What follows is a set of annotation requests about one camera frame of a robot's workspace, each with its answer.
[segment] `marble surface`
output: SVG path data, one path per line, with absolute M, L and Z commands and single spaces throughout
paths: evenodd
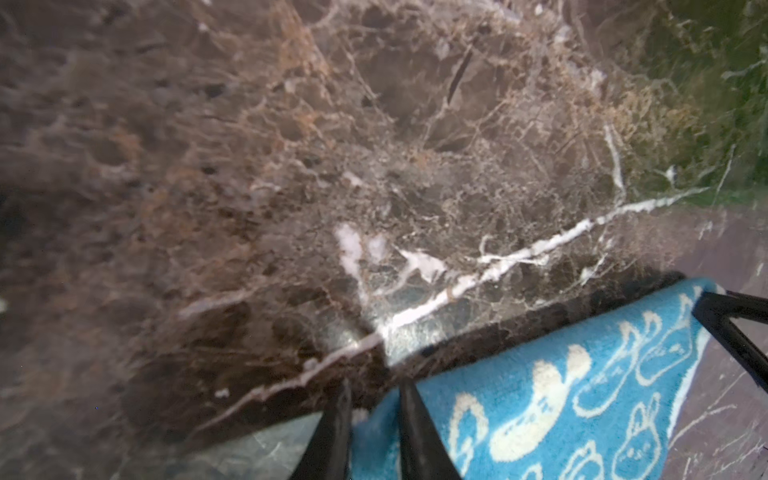
M 763 238 L 768 7 L 711 5 L 1 3 L 0 478 L 183 478 Z

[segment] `blue towel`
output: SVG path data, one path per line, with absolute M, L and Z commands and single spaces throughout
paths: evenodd
M 467 480 L 658 478 L 709 333 L 686 280 L 417 386 Z M 397 391 L 353 430 L 352 477 L 400 478 Z

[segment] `patterned towel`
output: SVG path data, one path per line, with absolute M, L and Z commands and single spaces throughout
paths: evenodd
M 709 333 L 691 316 L 709 280 L 418 384 L 467 480 L 658 478 Z M 353 431 L 352 477 L 399 478 L 397 391 Z

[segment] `folded towel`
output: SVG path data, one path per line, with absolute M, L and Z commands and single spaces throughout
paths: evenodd
M 421 381 L 467 480 L 658 478 L 709 333 L 691 316 L 710 280 Z M 399 478 L 397 391 L 353 431 L 352 477 Z

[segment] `blue cloth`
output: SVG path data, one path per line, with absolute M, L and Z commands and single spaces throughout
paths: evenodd
M 467 480 L 658 478 L 709 333 L 685 280 L 417 386 Z M 397 391 L 353 430 L 352 477 L 399 478 Z

